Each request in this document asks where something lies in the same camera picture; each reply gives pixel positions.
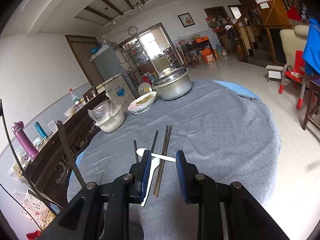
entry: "white ceramic spoon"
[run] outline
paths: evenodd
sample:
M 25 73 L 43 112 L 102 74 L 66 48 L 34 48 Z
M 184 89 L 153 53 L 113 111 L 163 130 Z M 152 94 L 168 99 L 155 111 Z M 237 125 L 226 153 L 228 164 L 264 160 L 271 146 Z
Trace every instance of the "white ceramic spoon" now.
M 149 180 L 148 180 L 148 186 L 147 186 L 147 193 L 146 196 L 144 197 L 143 202 L 141 203 L 141 206 L 143 207 L 146 204 L 148 195 L 149 195 L 149 190 L 150 190 L 150 186 L 152 183 L 152 177 L 153 177 L 153 173 L 155 172 L 155 169 L 159 166 L 160 163 L 160 159 L 159 158 L 153 158 L 151 160 L 151 168 L 150 168 L 150 176 L 149 176 Z
M 145 150 L 148 150 L 147 148 L 139 148 L 137 149 L 137 154 L 142 157 L 143 153 Z M 151 153 L 152 157 L 157 157 L 159 159 L 163 159 L 165 161 L 169 161 L 169 162 L 176 162 L 175 158 L 169 157 L 169 156 L 164 156 L 164 155 L 160 155 L 160 154 L 156 154 L 156 153 Z

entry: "screw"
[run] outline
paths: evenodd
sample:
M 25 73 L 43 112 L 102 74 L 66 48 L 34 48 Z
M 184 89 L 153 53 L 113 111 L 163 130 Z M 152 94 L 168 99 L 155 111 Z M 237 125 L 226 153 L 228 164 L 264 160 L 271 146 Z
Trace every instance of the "screw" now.
M 96 187 L 96 184 L 94 182 L 89 182 L 89 183 L 87 183 L 87 185 L 85 185 L 85 187 L 87 189 L 93 189 Z
M 203 180 L 204 178 L 205 178 L 205 176 L 202 173 L 198 173 L 196 175 L 196 179 Z
M 125 179 L 125 180 L 132 179 L 132 174 L 130 174 L 130 173 L 123 174 L 122 178 Z
M 234 182 L 232 183 L 232 185 L 233 185 L 233 187 L 235 187 L 235 188 L 241 188 L 241 187 L 242 187 L 242 184 L 241 184 L 239 181 L 234 181 Z

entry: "purple thermos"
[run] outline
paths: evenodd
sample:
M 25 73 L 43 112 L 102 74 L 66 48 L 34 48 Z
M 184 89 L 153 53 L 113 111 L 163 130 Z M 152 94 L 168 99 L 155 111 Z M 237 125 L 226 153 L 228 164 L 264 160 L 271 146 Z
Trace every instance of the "purple thermos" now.
M 13 134 L 21 144 L 21 146 L 25 149 L 25 151 L 29 154 L 31 159 L 34 159 L 38 155 L 38 150 L 33 146 L 32 142 L 29 140 L 27 135 L 25 134 L 23 121 L 15 122 L 12 124 L 11 129 Z

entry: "pendant light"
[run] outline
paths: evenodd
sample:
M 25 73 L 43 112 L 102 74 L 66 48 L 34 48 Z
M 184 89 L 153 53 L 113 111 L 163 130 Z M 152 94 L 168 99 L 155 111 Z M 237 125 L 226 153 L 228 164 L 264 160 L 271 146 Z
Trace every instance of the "pendant light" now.
M 116 21 L 114 20 L 114 18 L 111 17 L 111 14 L 109 13 L 108 9 L 109 9 L 109 7 L 105 7 L 105 10 L 107 10 L 107 12 L 108 12 L 108 14 L 110 15 L 110 18 L 111 18 L 110 22 L 112 22 L 113 25 L 116 25 L 117 23 L 116 23 Z
M 138 3 L 136 0 L 134 0 L 136 2 L 136 6 L 139 9 L 139 11 L 143 12 L 143 7 L 140 3 Z

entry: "framed picture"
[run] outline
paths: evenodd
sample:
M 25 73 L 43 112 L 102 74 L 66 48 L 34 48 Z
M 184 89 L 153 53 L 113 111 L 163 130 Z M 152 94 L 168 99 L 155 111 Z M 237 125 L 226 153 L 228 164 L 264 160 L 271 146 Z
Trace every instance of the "framed picture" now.
M 195 22 L 193 21 L 190 13 L 184 13 L 178 15 L 179 20 L 181 21 L 183 27 L 189 27 L 191 25 L 195 25 Z

